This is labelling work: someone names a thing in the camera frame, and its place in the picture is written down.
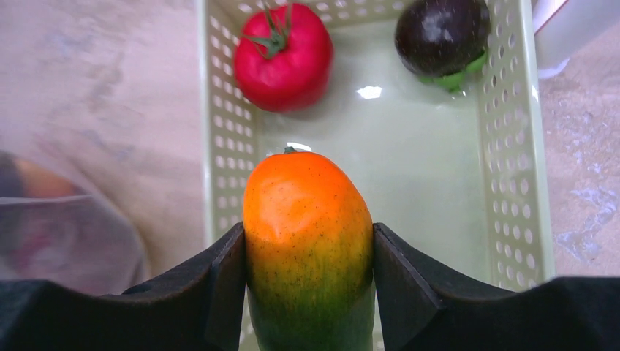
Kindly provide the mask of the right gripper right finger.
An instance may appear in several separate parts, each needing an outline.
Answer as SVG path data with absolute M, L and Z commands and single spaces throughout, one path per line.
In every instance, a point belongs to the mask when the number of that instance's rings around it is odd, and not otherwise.
M 374 225 L 386 350 L 617 350 L 619 279 L 568 276 L 513 292 L 464 275 Z

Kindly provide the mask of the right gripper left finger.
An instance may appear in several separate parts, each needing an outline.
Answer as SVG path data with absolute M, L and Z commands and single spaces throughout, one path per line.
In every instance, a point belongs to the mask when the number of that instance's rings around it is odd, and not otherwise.
M 45 280 L 1 283 L 3 350 L 237 350 L 246 286 L 242 224 L 119 295 Z

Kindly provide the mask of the green orange toy mango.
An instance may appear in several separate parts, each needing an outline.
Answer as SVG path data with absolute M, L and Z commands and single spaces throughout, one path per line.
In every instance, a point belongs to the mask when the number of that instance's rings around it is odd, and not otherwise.
M 261 350 L 371 350 L 374 228 L 328 158 L 286 147 L 243 198 L 247 289 Z

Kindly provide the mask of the light green plastic basket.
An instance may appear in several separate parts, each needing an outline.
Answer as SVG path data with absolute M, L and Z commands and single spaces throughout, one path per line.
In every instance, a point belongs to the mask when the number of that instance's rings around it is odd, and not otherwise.
M 375 222 L 489 284 L 555 273 L 530 1 L 489 1 L 488 58 L 459 90 L 422 83 L 393 35 L 404 1 L 309 1 L 335 47 L 325 96 L 296 113 L 253 106 L 233 53 L 246 19 L 277 1 L 201 1 L 207 242 L 242 217 L 254 167 L 287 146 L 335 162 Z

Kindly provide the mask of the clear zip top bag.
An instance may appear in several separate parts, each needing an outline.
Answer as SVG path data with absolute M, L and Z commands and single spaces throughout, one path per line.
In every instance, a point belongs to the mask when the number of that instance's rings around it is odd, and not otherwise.
M 1 152 L 1 279 L 104 295 L 149 273 L 136 229 L 75 167 Z

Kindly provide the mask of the dark purple toy tomato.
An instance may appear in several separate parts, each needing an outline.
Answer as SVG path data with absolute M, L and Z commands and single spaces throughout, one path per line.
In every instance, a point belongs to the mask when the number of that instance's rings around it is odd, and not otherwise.
M 491 14 L 484 1 L 412 1 L 394 34 L 402 64 L 422 83 L 455 92 L 488 58 Z

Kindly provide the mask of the red toy tomato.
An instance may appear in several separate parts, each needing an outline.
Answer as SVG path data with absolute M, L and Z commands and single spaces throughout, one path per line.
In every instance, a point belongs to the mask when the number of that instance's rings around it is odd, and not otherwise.
M 233 56 L 237 87 L 256 107 L 274 113 L 302 110 L 328 90 L 334 45 L 307 5 L 255 12 L 244 23 Z

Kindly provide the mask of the white pvc pipe frame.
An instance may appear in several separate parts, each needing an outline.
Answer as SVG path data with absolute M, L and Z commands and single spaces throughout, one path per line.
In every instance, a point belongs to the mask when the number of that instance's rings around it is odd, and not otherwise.
M 572 54 L 618 21 L 619 0 L 533 1 L 539 79 L 558 75 Z

